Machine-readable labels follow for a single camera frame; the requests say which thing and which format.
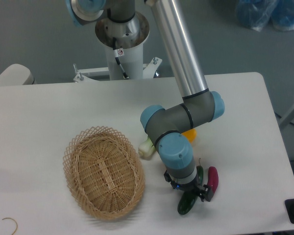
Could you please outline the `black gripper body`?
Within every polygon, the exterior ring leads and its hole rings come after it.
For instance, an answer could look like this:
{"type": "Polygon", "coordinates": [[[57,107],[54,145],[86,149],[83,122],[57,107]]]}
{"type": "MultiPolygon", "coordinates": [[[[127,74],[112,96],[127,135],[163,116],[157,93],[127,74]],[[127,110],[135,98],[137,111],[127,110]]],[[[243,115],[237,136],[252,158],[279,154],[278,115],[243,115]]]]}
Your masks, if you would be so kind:
{"type": "Polygon", "coordinates": [[[189,192],[196,196],[200,195],[199,185],[201,185],[201,178],[194,178],[191,182],[187,184],[179,184],[176,181],[171,180],[171,186],[173,189],[181,190],[183,192],[189,192]]]}

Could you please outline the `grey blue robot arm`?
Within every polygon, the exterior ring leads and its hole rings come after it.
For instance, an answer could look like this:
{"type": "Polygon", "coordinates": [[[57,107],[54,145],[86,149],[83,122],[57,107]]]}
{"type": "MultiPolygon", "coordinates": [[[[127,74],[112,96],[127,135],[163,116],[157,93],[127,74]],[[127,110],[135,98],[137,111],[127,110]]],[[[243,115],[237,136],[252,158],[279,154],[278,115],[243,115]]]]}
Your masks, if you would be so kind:
{"type": "MultiPolygon", "coordinates": [[[[147,0],[145,4],[156,20],[183,101],[169,109],[149,106],[140,121],[166,167],[164,177],[172,188],[210,201],[219,181],[209,178],[207,184],[201,183],[193,149],[183,133],[222,116],[224,102],[208,88],[179,1],[147,0]]],[[[120,78],[132,79],[129,70],[146,70],[142,64],[125,65],[117,53],[139,46],[148,35],[134,1],[68,0],[66,6],[76,25],[96,23],[97,38],[112,50],[120,78]]]]}

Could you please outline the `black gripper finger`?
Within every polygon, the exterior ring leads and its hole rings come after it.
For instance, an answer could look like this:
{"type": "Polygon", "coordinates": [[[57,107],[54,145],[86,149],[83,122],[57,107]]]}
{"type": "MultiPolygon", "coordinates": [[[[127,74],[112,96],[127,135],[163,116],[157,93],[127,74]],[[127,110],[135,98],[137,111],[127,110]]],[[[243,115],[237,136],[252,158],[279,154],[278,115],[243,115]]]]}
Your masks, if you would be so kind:
{"type": "Polygon", "coordinates": [[[212,186],[209,185],[202,185],[199,186],[199,191],[200,191],[200,195],[199,197],[201,198],[201,201],[207,201],[210,202],[214,196],[214,191],[212,186]]]}
{"type": "Polygon", "coordinates": [[[168,182],[168,183],[170,183],[171,187],[173,187],[173,186],[172,186],[172,178],[171,178],[171,176],[168,174],[167,170],[166,170],[165,173],[164,173],[164,178],[165,178],[165,181],[168,182]]]}

